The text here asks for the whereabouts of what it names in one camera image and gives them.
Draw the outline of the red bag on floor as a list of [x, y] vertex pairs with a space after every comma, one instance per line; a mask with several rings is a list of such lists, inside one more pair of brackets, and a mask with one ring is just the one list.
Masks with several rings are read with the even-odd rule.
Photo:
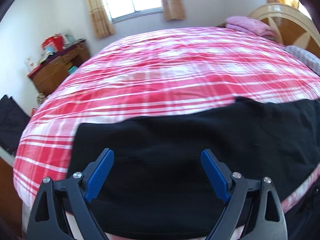
[[33, 109], [31, 110], [31, 115], [30, 115], [30, 116], [33, 116], [33, 115], [36, 113], [36, 111], [37, 111], [37, 109], [36, 109], [36, 108], [33, 108]]

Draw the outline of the teal boxes in desk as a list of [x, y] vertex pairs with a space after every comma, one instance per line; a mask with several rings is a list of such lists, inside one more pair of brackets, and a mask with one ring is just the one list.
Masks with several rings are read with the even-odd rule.
[[71, 66], [71, 67], [68, 69], [69, 75], [73, 74], [77, 69], [78, 69], [77, 66]]

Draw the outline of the black pants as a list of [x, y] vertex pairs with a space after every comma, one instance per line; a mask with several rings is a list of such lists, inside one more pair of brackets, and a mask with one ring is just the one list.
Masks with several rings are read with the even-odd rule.
[[210, 149], [247, 179], [270, 177], [280, 200], [319, 164], [319, 100], [260, 103], [236, 98], [226, 107], [188, 114], [81, 124], [67, 174], [101, 152], [114, 165], [92, 211], [101, 228], [129, 239], [207, 236], [219, 218], [217, 199], [200, 163]]

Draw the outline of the black folding chair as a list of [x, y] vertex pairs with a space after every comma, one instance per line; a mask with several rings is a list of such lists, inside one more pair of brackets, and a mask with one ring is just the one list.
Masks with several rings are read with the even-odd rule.
[[21, 109], [12, 96], [4, 95], [1, 98], [0, 118], [1, 147], [10, 155], [15, 156], [22, 133], [30, 121], [30, 116]]

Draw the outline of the beige curtain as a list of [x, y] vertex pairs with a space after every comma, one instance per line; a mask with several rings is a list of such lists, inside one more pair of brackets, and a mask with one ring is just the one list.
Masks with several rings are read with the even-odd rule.
[[183, 0], [162, 0], [162, 8], [166, 21], [185, 19]]
[[115, 34], [113, 24], [107, 15], [103, 0], [86, 1], [95, 38], [104, 38]]

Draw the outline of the pink folded blanket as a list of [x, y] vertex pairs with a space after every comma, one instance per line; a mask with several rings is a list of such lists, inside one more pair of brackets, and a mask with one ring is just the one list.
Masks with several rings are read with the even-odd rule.
[[229, 17], [226, 19], [226, 28], [241, 31], [248, 34], [255, 34], [264, 38], [276, 39], [276, 33], [269, 25], [250, 17]]

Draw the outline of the striped grey pillow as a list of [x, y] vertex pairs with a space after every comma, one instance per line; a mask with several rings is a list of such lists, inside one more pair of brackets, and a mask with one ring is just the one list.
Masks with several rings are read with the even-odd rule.
[[320, 75], [320, 59], [313, 53], [297, 46], [286, 46], [284, 50], [304, 63], [317, 75]]

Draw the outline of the cream wooden headboard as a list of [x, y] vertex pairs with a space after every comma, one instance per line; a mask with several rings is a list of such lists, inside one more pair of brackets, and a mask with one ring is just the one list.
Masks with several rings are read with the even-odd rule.
[[294, 45], [319, 56], [319, 32], [313, 21], [298, 9], [270, 3], [258, 7], [248, 16], [269, 25], [279, 44]]

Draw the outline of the floral bag on floor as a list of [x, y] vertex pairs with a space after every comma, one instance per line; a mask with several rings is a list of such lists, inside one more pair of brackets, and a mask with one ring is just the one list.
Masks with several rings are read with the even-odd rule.
[[36, 98], [37, 105], [38, 106], [42, 105], [46, 101], [46, 99], [47, 97], [43, 93], [40, 93]]

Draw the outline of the brown wooden desk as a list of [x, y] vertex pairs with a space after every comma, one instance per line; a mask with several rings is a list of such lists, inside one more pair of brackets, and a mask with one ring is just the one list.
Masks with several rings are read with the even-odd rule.
[[80, 39], [63, 51], [49, 57], [28, 74], [39, 93], [48, 96], [71, 74], [90, 58], [86, 40]]

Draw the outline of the left beige curtain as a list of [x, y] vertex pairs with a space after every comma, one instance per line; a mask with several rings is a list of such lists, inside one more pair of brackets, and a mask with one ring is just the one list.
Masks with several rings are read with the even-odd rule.
[[115, 34], [113, 24], [107, 15], [103, 0], [86, 1], [95, 38], [104, 38]]

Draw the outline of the red gift bag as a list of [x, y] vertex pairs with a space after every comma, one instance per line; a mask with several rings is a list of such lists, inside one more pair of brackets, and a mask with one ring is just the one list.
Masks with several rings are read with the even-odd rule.
[[58, 53], [63, 50], [64, 40], [61, 34], [55, 34], [47, 39], [45, 39], [42, 43], [43, 50], [49, 50], [54, 53]]

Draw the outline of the right beige curtain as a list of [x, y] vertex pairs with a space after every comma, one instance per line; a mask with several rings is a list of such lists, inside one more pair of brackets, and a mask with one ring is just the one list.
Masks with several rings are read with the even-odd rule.
[[183, 0], [162, 0], [162, 8], [166, 21], [185, 19]]

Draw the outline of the red plaid bed sheet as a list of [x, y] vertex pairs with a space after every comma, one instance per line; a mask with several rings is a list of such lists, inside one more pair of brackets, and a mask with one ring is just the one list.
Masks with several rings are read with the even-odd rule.
[[116, 41], [69, 76], [31, 117], [14, 187], [31, 208], [44, 177], [63, 179], [83, 122], [204, 111], [237, 96], [260, 102], [319, 97], [319, 75], [286, 46], [218, 27], [168, 29]]

